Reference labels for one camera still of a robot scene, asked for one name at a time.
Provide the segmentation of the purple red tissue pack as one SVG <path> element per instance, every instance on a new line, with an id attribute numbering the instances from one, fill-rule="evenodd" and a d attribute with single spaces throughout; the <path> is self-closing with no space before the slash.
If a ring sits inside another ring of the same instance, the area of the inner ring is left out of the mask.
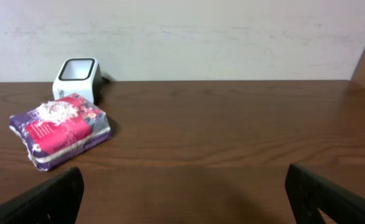
<path id="1" fill-rule="evenodd" d="M 106 113 L 73 93 L 9 118 L 9 128 L 40 171 L 48 171 L 111 138 Z"/>

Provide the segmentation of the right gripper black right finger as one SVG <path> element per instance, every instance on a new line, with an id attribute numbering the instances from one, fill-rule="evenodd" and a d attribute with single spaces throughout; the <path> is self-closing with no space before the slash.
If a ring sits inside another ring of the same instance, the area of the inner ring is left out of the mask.
<path id="1" fill-rule="evenodd" d="M 290 164 L 285 190 L 297 223 L 325 223 L 325 213 L 336 223 L 365 224 L 365 198 L 322 176 Z"/>

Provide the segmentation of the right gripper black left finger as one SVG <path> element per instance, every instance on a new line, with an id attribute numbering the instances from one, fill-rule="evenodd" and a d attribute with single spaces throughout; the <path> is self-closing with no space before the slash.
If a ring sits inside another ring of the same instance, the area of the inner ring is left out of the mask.
<path id="1" fill-rule="evenodd" d="M 0 204 L 0 223 L 75 223 L 84 181 L 73 167 Z"/>

